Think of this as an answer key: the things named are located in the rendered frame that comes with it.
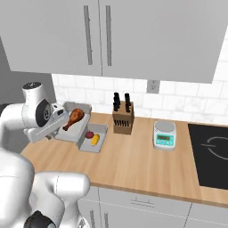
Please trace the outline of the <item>grey cabinet front under hob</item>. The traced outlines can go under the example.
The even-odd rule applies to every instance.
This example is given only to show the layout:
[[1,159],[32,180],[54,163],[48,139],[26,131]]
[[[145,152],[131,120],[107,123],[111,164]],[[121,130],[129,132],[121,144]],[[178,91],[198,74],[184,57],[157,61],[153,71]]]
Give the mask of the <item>grey cabinet front under hob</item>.
[[193,203],[184,228],[228,228],[228,208]]

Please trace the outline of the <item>grey meat container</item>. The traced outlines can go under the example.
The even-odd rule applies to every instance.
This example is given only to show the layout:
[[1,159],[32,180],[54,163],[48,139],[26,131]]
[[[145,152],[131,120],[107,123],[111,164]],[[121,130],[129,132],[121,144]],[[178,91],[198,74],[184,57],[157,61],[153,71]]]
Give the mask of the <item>grey meat container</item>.
[[80,108],[85,113],[84,117],[77,123],[73,124],[67,131],[64,131],[62,127],[60,127],[58,129],[58,134],[55,136],[56,140],[76,143],[84,132],[91,117],[92,106],[87,103],[64,102],[63,108],[69,114],[71,114],[71,111],[76,108]]

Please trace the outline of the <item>white kitchen scale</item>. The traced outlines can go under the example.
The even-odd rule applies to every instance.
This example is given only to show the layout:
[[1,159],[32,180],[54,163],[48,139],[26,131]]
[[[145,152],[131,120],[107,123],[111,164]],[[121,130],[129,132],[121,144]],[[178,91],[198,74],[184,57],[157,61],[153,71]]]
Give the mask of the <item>white kitchen scale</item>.
[[173,151],[176,145],[175,123],[167,120],[155,121],[152,141],[156,150]]

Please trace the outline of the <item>brown chicken drumstick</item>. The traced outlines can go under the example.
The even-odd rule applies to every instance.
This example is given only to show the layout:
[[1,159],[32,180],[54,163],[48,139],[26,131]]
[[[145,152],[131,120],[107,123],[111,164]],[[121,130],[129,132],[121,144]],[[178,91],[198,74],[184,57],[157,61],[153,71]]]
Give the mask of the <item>brown chicken drumstick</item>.
[[64,126],[62,129],[64,131],[67,131],[73,124],[80,121],[84,117],[84,115],[85,113],[80,108],[74,109],[70,113],[68,124]]

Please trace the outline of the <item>wide grey upper cupboard door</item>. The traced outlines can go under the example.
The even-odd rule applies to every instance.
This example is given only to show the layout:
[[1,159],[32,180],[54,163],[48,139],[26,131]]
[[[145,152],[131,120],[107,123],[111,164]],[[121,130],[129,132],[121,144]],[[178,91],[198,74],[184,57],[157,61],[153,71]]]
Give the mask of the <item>wide grey upper cupboard door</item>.
[[[228,0],[99,0],[102,74],[177,82],[213,81]],[[107,64],[106,9],[111,13]]]

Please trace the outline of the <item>grey vegetable container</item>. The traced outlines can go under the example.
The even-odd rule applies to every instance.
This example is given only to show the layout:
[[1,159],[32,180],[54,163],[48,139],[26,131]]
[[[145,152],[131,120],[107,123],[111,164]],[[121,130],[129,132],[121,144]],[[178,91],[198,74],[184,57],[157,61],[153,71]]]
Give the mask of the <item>grey vegetable container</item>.
[[[100,136],[100,140],[96,145],[92,145],[91,140],[86,138],[86,133],[88,131],[91,131],[94,134],[98,134]],[[77,142],[78,149],[80,151],[99,153],[105,141],[107,131],[108,127],[106,125],[87,124],[81,137]]]

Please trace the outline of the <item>grey wall outlet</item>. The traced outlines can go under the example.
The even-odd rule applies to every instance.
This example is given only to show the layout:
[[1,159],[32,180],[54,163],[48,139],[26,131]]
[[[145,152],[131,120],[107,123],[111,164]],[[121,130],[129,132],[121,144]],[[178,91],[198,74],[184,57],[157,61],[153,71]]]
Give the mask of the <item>grey wall outlet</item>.
[[148,80],[147,81],[147,93],[148,94],[158,94],[159,93],[159,80]]

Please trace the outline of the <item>yellow corn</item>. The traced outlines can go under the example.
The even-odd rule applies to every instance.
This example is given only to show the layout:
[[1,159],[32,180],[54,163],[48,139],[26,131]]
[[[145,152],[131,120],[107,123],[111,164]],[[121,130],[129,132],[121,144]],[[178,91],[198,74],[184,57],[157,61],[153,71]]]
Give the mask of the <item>yellow corn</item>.
[[99,135],[99,134],[95,134],[95,135],[93,136],[93,138],[91,139],[91,144],[92,144],[93,146],[95,146],[95,145],[98,144],[99,141],[100,141],[100,135]]

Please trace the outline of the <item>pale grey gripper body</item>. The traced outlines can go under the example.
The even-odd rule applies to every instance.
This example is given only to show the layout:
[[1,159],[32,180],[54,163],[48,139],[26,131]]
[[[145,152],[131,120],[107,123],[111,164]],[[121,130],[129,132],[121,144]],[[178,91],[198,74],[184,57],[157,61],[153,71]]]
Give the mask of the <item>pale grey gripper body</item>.
[[31,143],[40,141],[47,135],[51,135],[58,128],[65,125],[68,121],[69,121],[68,113],[62,113],[59,117],[55,117],[54,115],[52,115],[44,126],[29,129],[28,139]]

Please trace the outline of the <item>narrow grey lower cupboard door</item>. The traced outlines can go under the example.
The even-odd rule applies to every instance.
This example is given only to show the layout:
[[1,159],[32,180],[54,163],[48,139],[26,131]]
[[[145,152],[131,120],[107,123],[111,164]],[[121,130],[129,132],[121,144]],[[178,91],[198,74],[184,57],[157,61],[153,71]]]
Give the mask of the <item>narrow grey lower cupboard door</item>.
[[101,217],[100,217],[100,205],[97,201],[92,201],[88,199],[81,199],[78,202],[78,207],[81,212],[81,215],[86,219],[91,227],[91,219],[90,219],[90,210],[94,211],[94,220],[95,220],[95,228],[102,228],[101,225]]

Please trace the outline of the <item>black hob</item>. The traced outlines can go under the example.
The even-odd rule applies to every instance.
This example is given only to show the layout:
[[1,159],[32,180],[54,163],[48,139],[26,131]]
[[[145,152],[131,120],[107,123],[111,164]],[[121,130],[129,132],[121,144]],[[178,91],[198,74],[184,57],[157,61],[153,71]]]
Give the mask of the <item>black hob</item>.
[[228,127],[189,124],[200,186],[228,190]]

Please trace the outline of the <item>grey drawer front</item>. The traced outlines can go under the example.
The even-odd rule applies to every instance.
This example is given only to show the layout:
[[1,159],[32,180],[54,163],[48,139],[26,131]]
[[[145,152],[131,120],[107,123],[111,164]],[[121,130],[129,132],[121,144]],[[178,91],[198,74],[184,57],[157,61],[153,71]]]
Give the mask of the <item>grey drawer front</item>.
[[[187,217],[191,203],[176,199],[166,199],[150,195],[143,195],[127,191],[117,191],[112,189],[100,188],[99,189],[100,201],[115,206],[123,206],[127,208],[135,208],[147,210],[164,215]],[[141,201],[150,201],[155,204],[154,208],[145,206],[134,205],[130,200],[137,198]]]

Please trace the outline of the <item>wide grey lower cupboard door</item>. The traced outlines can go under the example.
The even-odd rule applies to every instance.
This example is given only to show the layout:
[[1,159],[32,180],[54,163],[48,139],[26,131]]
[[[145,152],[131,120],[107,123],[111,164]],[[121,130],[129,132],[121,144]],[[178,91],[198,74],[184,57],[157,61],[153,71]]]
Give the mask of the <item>wide grey lower cupboard door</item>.
[[101,203],[103,227],[104,213],[109,213],[110,228],[184,228],[185,218]]

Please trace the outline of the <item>grey fridge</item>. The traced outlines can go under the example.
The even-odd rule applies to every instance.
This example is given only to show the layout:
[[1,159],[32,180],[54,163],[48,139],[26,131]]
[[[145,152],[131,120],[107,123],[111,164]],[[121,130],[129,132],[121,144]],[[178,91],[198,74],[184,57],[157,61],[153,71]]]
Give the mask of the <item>grey fridge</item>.
[[[46,95],[51,103],[56,102],[51,74],[11,71],[0,37],[0,104],[24,103],[22,87],[29,82],[43,84]],[[28,145],[28,137],[22,129],[9,133],[9,150],[21,153]]]

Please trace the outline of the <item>wide grey cupboard door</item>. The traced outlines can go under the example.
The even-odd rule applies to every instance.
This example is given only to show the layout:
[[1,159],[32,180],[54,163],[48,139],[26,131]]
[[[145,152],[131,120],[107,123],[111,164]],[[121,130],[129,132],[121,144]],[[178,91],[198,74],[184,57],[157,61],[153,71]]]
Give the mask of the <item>wide grey cupboard door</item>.
[[[228,0],[99,0],[102,74],[177,82],[213,81]],[[106,9],[111,13],[107,64]]]
[[185,218],[101,203],[103,227],[104,213],[109,213],[110,228],[184,228]]

